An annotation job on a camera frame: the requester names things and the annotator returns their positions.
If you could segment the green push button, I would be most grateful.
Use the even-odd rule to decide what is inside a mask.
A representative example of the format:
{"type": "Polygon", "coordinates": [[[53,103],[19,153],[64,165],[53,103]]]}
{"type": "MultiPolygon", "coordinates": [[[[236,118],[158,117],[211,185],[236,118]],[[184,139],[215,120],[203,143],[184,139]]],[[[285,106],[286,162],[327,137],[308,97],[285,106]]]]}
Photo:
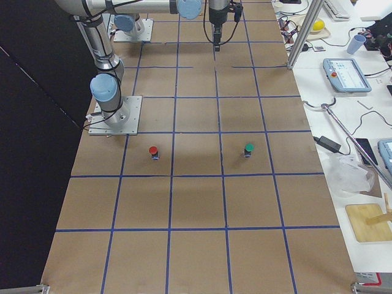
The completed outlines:
{"type": "Polygon", "coordinates": [[[244,156],[251,157],[253,151],[254,151],[254,145],[252,143],[246,144],[244,147],[244,156]]]}

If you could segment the red push button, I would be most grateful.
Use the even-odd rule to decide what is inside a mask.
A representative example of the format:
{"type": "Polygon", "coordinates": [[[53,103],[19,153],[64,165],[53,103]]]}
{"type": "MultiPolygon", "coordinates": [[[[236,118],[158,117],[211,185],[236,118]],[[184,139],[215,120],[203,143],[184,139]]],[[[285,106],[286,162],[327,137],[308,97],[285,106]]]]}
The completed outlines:
{"type": "Polygon", "coordinates": [[[149,148],[149,153],[151,155],[152,160],[159,160],[159,149],[157,146],[151,146],[149,148]]]}

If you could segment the wooden stick stand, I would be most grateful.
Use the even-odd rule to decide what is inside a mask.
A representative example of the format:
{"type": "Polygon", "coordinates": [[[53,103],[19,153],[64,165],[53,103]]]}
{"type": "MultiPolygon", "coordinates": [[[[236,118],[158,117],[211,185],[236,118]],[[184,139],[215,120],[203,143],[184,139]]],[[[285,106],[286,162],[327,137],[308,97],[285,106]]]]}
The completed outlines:
{"type": "Polygon", "coordinates": [[[385,200],[385,206],[386,206],[386,213],[381,214],[379,216],[375,216],[375,217],[366,219],[367,225],[375,225],[375,224],[379,224],[381,222],[391,221],[391,208],[389,206],[388,194],[386,192],[384,193],[384,200],[385,200]]]}

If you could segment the yellow lemon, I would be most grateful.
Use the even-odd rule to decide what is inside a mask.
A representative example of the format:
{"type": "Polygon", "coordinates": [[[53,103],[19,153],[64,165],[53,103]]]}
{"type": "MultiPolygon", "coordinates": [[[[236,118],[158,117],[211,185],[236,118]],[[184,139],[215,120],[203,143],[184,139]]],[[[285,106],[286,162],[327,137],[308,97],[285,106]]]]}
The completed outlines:
{"type": "Polygon", "coordinates": [[[311,33],[318,33],[325,28],[325,22],[321,19],[317,20],[312,27],[311,33]]]}

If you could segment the white keyboard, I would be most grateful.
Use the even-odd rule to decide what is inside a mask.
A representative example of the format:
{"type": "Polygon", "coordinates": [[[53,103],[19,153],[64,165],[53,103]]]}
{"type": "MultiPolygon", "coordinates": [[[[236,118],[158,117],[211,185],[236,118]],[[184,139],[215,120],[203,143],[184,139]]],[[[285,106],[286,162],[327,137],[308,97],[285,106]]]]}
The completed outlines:
{"type": "Polygon", "coordinates": [[[339,1],[324,0],[323,8],[334,21],[349,21],[350,15],[341,6],[339,1]]]}

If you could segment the blue teach pendant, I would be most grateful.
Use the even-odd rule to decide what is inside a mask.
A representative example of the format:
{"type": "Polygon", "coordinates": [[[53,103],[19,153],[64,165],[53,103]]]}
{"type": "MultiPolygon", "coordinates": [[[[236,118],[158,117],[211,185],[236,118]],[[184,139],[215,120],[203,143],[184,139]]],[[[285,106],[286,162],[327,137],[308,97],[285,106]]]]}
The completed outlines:
{"type": "Polygon", "coordinates": [[[337,92],[371,92],[372,88],[353,58],[326,58],[326,77],[337,92]]]}

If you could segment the light blue plastic cup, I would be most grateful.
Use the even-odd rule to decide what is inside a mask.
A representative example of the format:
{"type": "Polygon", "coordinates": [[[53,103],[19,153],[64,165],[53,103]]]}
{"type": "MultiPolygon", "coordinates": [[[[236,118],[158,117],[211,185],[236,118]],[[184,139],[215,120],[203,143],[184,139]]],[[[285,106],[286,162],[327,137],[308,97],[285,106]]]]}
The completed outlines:
{"type": "Polygon", "coordinates": [[[356,53],[364,45],[366,40],[367,38],[361,34],[354,35],[347,47],[347,53],[350,55],[356,53]]]}

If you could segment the black power adapter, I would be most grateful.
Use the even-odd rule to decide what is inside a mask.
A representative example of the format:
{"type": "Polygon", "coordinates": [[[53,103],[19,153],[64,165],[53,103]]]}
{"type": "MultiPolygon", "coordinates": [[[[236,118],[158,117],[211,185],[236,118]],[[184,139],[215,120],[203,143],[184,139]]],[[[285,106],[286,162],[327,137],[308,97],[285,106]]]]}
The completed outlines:
{"type": "Polygon", "coordinates": [[[315,138],[315,142],[320,145],[321,147],[331,151],[332,153],[338,153],[341,145],[336,143],[335,141],[330,140],[329,138],[326,138],[324,136],[321,136],[320,138],[315,138]]]}

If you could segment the black smartphone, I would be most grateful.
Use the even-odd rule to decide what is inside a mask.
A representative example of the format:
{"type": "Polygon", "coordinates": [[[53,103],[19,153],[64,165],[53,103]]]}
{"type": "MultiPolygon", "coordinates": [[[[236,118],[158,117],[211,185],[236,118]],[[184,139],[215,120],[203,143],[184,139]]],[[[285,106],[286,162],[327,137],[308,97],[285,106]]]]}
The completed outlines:
{"type": "MultiPolygon", "coordinates": [[[[376,159],[375,154],[374,154],[374,152],[372,150],[372,147],[371,147],[371,144],[370,144],[369,140],[367,138],[356,138],[355,140],[364,149],[364,151],[372,159],[372,161],[376,165],[378,165],[377,159],[376,159]]],[[[370,165],[369,161],[362,154],[360,154],[360,156],[361,156],[362,163],[365,166],[369,166],[370,167],[371,165],[370,165]]]]}

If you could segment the clear plastic bag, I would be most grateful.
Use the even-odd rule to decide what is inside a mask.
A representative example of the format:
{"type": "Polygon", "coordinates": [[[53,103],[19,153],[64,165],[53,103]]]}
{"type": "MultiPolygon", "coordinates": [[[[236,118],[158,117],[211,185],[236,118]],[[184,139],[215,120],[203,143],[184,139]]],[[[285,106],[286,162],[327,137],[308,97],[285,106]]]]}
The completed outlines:
{"type": "Polygon", "coordinates": [[[378,197],[374,191],[375,172],[355,156],[332,155],[322,160],[328,188],[333,198],[348,198],[355,194],[378,197]]]}

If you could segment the wooden cutting board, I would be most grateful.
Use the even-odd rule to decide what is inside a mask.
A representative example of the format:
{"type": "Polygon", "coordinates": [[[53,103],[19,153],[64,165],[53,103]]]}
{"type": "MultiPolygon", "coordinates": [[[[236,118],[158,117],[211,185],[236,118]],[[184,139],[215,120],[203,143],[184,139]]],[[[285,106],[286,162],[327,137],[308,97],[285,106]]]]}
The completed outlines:
{"type": "Polygon", "coordinates": [[[378,204],[370,203],[347,205],[345,211],[359,243],[391,241],[391,208],[383,214],[378,204]]]}

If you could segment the aluminium frame post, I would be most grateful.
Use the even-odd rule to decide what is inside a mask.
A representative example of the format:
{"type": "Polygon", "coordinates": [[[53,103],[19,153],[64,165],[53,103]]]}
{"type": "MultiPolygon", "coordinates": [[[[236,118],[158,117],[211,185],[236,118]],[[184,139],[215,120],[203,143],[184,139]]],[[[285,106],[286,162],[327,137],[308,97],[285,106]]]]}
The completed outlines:
{"type": "Polygon", "coordinates": [[[287,68],[292,70],[294,65],[302,52],[303,45],[306,41],[307,36],[309,35],[316,18],[319,15],[319,12],[322,8],[323,0],[313,0],[309,6],[307,14],[303,20],[303,24],[301,25],[300,32],[295,40],[295,43],[292,47],[292,50],[288,56],[287,68]]]}

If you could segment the right corner metal bracket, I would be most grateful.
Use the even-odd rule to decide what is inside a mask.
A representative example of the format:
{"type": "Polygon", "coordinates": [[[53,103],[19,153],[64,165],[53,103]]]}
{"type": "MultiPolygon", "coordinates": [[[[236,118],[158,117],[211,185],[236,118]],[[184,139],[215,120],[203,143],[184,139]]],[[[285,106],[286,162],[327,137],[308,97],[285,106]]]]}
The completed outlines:
{"type": "Polygon", "coordinates": [[[381,285],[364,285],[354,283],[351,285],[354,294],[392,294],[392,289],[381,285]]]}

